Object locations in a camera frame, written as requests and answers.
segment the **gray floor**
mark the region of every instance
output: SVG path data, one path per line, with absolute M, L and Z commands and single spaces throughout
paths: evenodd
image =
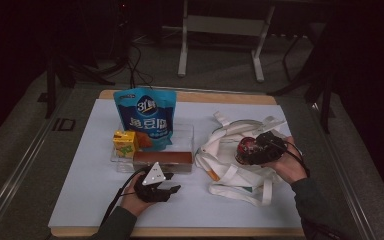
M 186 88 L 200 90 L 220 90 L 234 92 L 249 92 L 264 94 L 288 84 L 284 69 L 281 65 L 282 54 L 286 51 L 290 41 L 270 37 L 264 45 L 261 57 L 266 80 L 264 83 L 255 81 L 250 49 L 255 39 L 252 38 L 227 38 L 225 42 L 217 44 L 204 44 L 202 36 L 191 37 L 189 46 L 187 75 L 183 78 L 177 76 L 177 67 L 180 53 L 180 38 L 178 34 L 167 37 L 160 46 L 149 43 L 146 38 L 137 41 L 141 50 L 138 69 L 143 72 L 141 76 L 135 75 L 137 84 L 141 81 L 150 82 L 152 86 Z M 290 72 L 299 71 L 306 57 L 311 51 L 311 44 L 302 39 L 288 57 Z M 138 59 L 139 53 L 132 49 L 132 61 Z M 126 88 L 129 84 L 130 74 L 123 71 L 108 80 L 117 85 L 113 88 Z M 82 135 L 82 126 L 85 126 L 91 102 L 98 97 L 99 91 L 109 88 L 89 81 L 80 81 L 75 89 L 58 88 L 59 110 L 53 118 L 44 119 L 46 105 L 36 100 L 40 93 L 46 92 L 46 77 L 42 75 L 36 79 L 25 96 L 14 108 L 11 115 L 0 128 L 0 190 L 5 186 L 5 181 L 19 164 L 24 162 L 29 168 L 22 184 L 11 195 L 9 206 L 4 206 L 0 215 L 0 239 L 45 239 L 49 234 L 47 223 L 62 186 L 70 161 L 63 161 L 74 156 L 78 141 Z M 288 94 L 296 98 L 297 104 L 302 103 L 302 94 L 306 87 L 302 87 Z M 333 202 L 338 206 L 341 218 L 355 239 L 384 239 L 384 185 L 374 167 L 359 134 L 352 125 L 347 113 L 344 111 L 340 99 L 334 95 L 331 104 L 334 115 L 329 119 L 331 134 L 325 139 L 337 150 L 343 167 L 344 174 L 339 176 L 347 179 L 351 192 L 357 201 Z M 73 132 L 48 131 L 47 126 L 57 117 L 76 118 L 76 127 Z M 299 134 L 302 138 L 311 137 L 314 133 L 306 132 L 301 126 Z M 45 142 L 37 139 L 43 137 Z M 53 142 L 55 139 L 66 139 L 64 142 Z M 54 146 L 60 146 L 59 151 L 53 151 Z M 339 188 L 336 177 L 331 173 L 330 166 L 314 165 L 315 177 L 326 179 L 333 178 L 332 188 L 322 191 L 329 199 L 342 199 L 342 188 Z M 351 205 L 359 215 L 367 220 L 368 226 L 364 229 L 356 228 L 355 216 L 351 212 L 341 211 Z M 286 237 L 264 239 L 295 239 Z

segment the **yellow box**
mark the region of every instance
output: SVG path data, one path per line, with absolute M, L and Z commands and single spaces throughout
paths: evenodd
M 133 158 L 133 154 L 139 150 L 138 140 L 134 131 L 115 131 L 113 143 L 118 157 Z

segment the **forearm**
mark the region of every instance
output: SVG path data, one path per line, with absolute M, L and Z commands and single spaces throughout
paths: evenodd
M 136 224 L 136 216 L 124 208 L 116 207 L 98 232 L 89 240 L 128 239 Z
M 328 237 L 329 233 L 346 239 L 341 233 L 342 227 L 334 211 L 313 180 L 305 178 L 291 184 L 291 187 L 296 193 L 296 208 L 307 239 L 332 239 Z

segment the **dark background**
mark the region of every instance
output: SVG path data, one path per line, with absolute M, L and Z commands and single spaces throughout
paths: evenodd
M 0 125 L 29 84 L 46 69 L 46 54 L 37 37 L 38 32 L 43 33 L 43 26 L 47 26 L 45 35 L 51 36 L 58 46 L 74 51 L 72 54 L 79 61 L 93 63 L 93 49 L 96 50 L 97 45 L 90 39 L 78 41 L 87 39 L 83 38 L 85 23 L 78 18 L 79 2 L 0 0 Z M 190 10 L 208 10 L 208 1 L 199 2 L 201 5 Z M 213 12 L 215 15 L 243 17 L 247 14 L 252 18 L 261 13 L 258 8 L 254 13 L 241 11 L 239 1 L 224 2 L 214 8 L 220 9 Z M 157 41 L 161 40 L 161 25 L 181 26 L 182 1 L 141 0 L 135 4 L 132 14 L 136 26 Z M 229 4 L 234 4 L 235 11 L 227 10 Z M 326 20 L 331 11 L 335 9 L 314 11 L 281 6 L 276 9 L 271 32 L 300 34 L 303 22 Z M 363 2 L 359 8 L 341 15 L 336 24 L 340 30 L 332 33 L 336 44 L 331 48 L 340 53 L 342 70 L 335 79 L 334 90 L 341 96 L 384 181 L 384 1 Z M 66 41 L 58 41 L 61 36 L 66 36 Z

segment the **blue package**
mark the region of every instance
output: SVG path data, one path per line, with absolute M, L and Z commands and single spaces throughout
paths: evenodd
M 136 132 L 142 151 L 161 151 L 171 145 L 176 92 L 133 88 L 114 92 L 124 130 Z

